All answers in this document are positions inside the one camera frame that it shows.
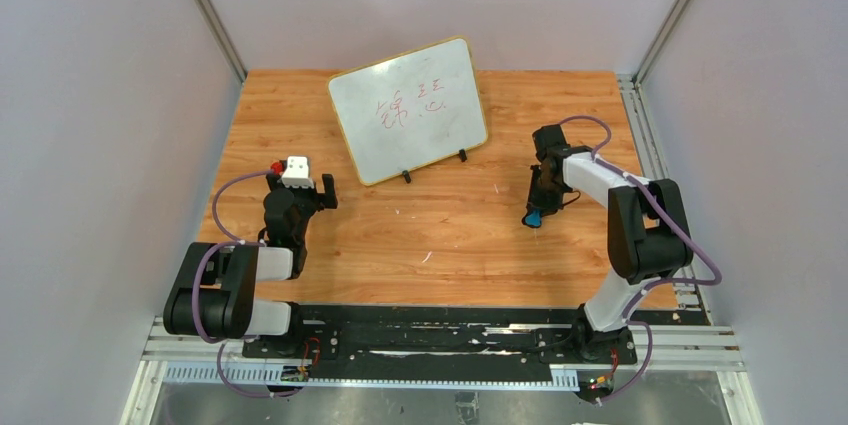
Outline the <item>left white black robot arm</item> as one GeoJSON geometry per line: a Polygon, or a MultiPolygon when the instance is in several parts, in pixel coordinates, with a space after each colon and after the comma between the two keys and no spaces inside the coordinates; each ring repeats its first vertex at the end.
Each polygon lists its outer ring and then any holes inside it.
{"type": "Polygon", "coordinates": [[[298,278],[308,256],[312,217],[335,209],[332,175],[323,188],[299,187],[279,173],[266,174],[264,227],[254,241],[193,242],[184,255],[162,314],[167,333],[196,336],[209,344],[255,338],[267,353],[291,356],[303,350],[307,333],[295,302],[262,300],[259,282],[298,278]]]}

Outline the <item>blue black eraser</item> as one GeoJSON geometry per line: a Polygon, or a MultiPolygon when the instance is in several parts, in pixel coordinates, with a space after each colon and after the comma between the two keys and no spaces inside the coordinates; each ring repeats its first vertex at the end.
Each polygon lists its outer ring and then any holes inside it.
{"type": "Polygon", "coordinates": [[[542,225],[542,217],[538,210],[528,212],[521,220],[521,223],[529,228],[538,229],[542,225]]]}

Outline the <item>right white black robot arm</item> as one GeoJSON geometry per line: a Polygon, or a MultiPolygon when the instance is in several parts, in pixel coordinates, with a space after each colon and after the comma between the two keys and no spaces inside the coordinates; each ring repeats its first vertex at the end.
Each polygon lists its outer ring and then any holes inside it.
{"type": "Polygon", "coordinates": [[[607,212],[611,266],[598,291],[578,308],[569,333],[536,350],[596,361],[623,343],[649,286],[692,262],[680,189],[670,179],[625,172],[588,146],[570,145],[559,125],[545,125],[532,138],[538,162],[531,168],[523,225],[538,228],[565,208],[565,195],[586,195],[607,212]]]}

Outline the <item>yellow framed whiteboard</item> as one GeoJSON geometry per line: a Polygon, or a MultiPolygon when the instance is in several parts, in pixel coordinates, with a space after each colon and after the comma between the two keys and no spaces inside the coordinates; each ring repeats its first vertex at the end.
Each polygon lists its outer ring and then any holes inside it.
{"type": "Polygon", "coordinates": [[[489,138],[471,47],[462,36],[341,72],[327,89],[365,186],[469,152],[489,138]]]}

